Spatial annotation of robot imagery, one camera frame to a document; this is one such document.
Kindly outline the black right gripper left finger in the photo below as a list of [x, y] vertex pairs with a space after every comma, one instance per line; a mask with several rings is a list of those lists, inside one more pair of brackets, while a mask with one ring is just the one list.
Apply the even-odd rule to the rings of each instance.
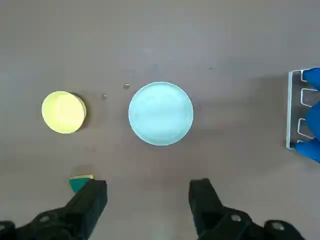
[[108, 201], [107, 183], [90, 179], [63, 207], [44, 211], [31, 222], [17, 227], [0, 222], [2, 240], [87, 240]]

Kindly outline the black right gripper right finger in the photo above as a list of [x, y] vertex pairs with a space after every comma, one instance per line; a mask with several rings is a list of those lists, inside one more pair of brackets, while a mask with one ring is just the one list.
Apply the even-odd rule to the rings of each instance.
[[188, 201], [199, 240], [303, 240], [290, 223], [267, 220], [263, 226], [243, 211], [224, 206], [207, 178], [189, 182]]

